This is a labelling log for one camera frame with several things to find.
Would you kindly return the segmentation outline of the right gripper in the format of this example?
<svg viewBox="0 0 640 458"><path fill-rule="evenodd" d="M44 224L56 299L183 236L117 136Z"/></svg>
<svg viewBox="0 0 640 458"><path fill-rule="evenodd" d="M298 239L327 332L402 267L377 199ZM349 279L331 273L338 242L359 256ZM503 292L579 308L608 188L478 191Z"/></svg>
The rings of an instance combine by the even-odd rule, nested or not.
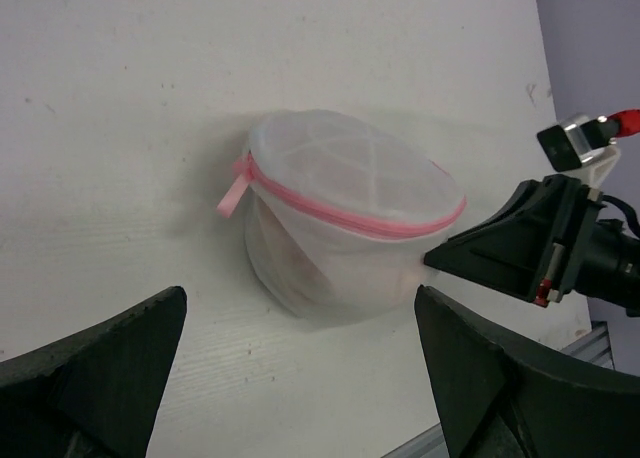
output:
<svg viewBox="0 0 640 458"><path fill-rule="evenodd" d="M537 306L560 303L576 289L603 207L601 190L577 178L524 181L492 217L427 252L423 262Z"/></svg>

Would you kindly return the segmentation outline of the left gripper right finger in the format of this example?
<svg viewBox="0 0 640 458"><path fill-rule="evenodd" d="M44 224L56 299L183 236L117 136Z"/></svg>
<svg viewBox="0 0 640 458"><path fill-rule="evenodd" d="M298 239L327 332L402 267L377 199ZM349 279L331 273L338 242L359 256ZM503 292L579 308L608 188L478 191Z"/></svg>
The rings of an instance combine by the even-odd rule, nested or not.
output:
<svg viewBox="0 0 640 458"><path fill-rule="evenodd" d="M452 457L636 457L639 379L493 323L440 291L415 299Z"/></svg>

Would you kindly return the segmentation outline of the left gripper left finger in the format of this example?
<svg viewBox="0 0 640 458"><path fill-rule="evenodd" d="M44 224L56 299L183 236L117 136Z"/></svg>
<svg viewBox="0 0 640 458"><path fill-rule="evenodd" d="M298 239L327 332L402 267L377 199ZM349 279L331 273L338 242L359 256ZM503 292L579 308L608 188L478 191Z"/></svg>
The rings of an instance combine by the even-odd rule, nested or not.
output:
<svg viewBox="0 0 640 458"><path fill-rule="evenodd" d="M145 456L186 314L169 287L2 362L2 456Z"/></svg>

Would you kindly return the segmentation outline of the white mesh laundry bag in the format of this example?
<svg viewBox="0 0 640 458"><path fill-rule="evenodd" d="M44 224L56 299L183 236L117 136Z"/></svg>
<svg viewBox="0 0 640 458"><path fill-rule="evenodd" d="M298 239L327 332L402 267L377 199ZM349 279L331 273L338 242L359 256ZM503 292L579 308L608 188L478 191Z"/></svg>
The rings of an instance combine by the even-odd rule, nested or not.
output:
<svg viewBox="0 0 640 458"><path fill-rule="evenodd" d="M258 121L218 204L250 201L244 227L253 271L290 313L335 326L413 300L433 273L466 198L424 151L328 110Z"/></svg>

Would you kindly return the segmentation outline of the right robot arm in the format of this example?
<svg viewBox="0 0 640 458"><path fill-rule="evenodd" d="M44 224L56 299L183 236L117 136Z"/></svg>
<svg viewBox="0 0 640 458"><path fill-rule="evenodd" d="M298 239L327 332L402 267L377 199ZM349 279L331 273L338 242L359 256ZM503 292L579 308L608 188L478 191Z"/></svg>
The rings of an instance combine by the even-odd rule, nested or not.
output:
<svg viewBox="0 0 640 458"><path fill-rule="evenodd" d="M635 210L562 174L521 182L498 212L423 262L539 307L577 292L639 314Z"/></svg>

